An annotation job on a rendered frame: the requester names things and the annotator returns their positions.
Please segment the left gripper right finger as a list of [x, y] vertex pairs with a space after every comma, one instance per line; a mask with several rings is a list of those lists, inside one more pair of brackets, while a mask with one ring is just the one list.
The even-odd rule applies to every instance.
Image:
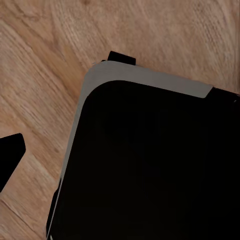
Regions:
[[235, 133], [229, 133], [227, 135], [224, 151], [235, 165], [240, 173], [240, 135]]

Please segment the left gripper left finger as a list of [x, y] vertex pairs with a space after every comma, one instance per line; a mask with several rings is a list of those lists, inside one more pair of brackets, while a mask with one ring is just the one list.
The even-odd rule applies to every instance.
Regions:
[[21, 133], [0, 138], [0, 193], [25, 152]]

